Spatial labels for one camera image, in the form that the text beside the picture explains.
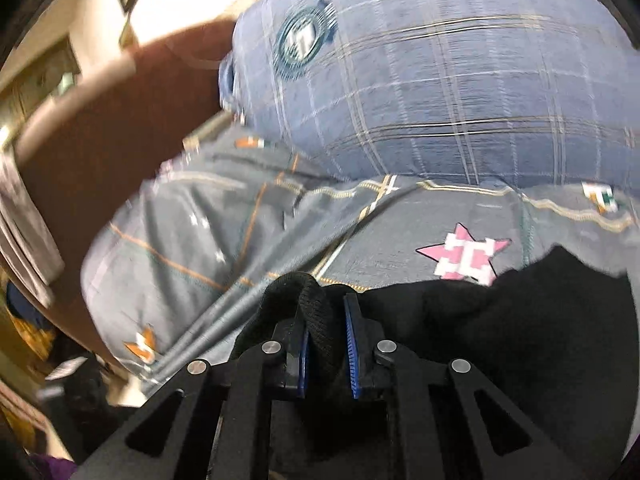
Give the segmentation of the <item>black pants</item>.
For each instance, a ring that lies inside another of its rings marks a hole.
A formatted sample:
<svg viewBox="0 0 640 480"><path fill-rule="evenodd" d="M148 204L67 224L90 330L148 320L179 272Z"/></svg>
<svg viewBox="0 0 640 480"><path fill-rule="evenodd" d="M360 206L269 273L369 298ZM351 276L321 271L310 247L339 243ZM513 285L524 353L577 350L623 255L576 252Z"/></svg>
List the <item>black pants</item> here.
<svg viewBox="0 0 640 480"><path fill-rule="evenodd" d="M631 281L562 246L490 285L423 281L358 295L362 315L422 359L462 358L591 479L634 433L639 335Z"/></svg>

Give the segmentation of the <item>grey patterned bed sheet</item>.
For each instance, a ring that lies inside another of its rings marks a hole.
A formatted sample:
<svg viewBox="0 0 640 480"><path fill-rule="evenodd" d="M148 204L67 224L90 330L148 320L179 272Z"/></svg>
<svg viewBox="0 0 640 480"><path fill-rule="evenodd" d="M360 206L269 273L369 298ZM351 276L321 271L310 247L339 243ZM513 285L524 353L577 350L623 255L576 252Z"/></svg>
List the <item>grey patterned bed sheet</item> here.
<svg viewBox="0 0 640 480"><path fill-rule="evenodd" d="M426 280L486 286L555 245L637 276L638 194L398 174L341 182L231 126L143 182L94 239L80 282L108 350L154 389L194 359L228 359L284 274L358 292Z"/></svg>

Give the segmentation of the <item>brown wooden headboard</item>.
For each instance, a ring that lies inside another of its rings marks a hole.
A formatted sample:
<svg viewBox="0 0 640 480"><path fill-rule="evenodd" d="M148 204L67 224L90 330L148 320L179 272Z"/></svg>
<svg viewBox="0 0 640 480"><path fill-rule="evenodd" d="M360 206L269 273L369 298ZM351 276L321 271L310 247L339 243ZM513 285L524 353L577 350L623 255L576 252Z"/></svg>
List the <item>brown wooden headboard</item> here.
<svg viewBox="0 0 640 480"><path fill-rule="evenodd" d="M122 51L40 106L14 145L24 185L64 261L52 304L39 310L111 365L117 361L81 295L81 263L118 207L220 109L218 65L234 25L216 18Z"/></svg>

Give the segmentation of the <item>blue plaid pillow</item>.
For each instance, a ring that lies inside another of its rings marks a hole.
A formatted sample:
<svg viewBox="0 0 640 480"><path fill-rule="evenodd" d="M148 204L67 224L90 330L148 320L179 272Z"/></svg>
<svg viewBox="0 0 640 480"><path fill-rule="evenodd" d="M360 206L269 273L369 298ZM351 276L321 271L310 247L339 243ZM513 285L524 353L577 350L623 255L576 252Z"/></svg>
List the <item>blue plaid pillow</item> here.
<svg viewBox="0 0 640 480"><path fill-rule="evenodd" d="M603 0L258 0L219 94L343 179L639 189L639 52Z"/></svg>

